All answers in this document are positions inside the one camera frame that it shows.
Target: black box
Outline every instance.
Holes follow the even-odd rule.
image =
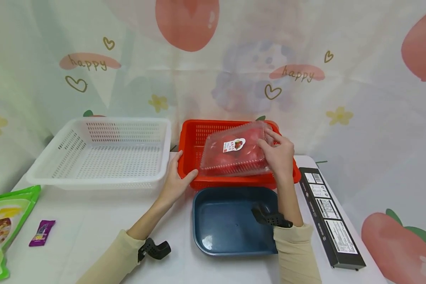
[[[330,265],[355,270],[366,267],[320,171],[300,168],[300,172],[300,186]]]

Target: beige sleeve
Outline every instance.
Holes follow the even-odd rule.
[[[125,230],[121,230],[110,247],[82,275],[77,284],[119,284],[139,265],[138,251],[144,243],[144,240],[133,239]]]
[[[320,284],[319,269],[311,246],[312,227],[275,227],[281,284]]]

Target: blue plastic tray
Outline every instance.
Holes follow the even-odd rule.
[[[251,208],[261,203],[277,212],[278,197],[264,187],[207,188],[192,204],[192,234],[209,255],[276,254],[273,227],[259,224]]]

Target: hand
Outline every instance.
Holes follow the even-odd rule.
[[[272,147],[268,145],[265,140],[259,139],[257,141],[257,144],[265,154],[265,159],[267,159],[275,178],[292,177],[294,155],[293,143],[288,140],[288,138],[282,137],[270,129],[265,129],[265,132],[279,143],[275,147]]]
[[[183,155],[183,151],[178,152],[169,165],[168,175],[166,182],[159,193],[157,201],[163,204],[172,206],[183,193],[186,191],[187,186],[196,178],[198,170],[192,170],[186,175],[184,179],[181,179],[178,175],[178,160]]]

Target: plastic container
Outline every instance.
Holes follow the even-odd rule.
[[[68,122],[27,172],[62,189],[155,189],[166,173],[167,119],[84,117]]]
[[[273,131],[279,133],[275,122],[266,120]],[[180,134],[179,150],[183,150],[183,155],[178,161],[178,174],[185,177],[195,168],[199,169],[202,153],[204,152],[205,141],[208,135],[224,131],[236,126],[249,123],[249,121],[227,121],[227,120],[186,120],[183,123]],[[300,170],[293,160],[293,179],[297,183],[301,179]],[[270,189],[276,188],[276,181],[273,174],[261,174],[258,176],[246,177],[224,177],[224,176],[204,176],[199,174],[190,186],[198,191],[207,187],[239,187],[239,186],[262,186]]]
[[[251,209],[260,203],[278,212],[278,197],[263,187],[207,188],[192,202],[192,235],[201,251],[215,256],[276,254],[273,227],[259,224]]]
[[[258,139],[273,145],[265,133],[271,127],[254,121],[210,134],[205,140],[200,172],[205,176],[252,176],[270,171]]]

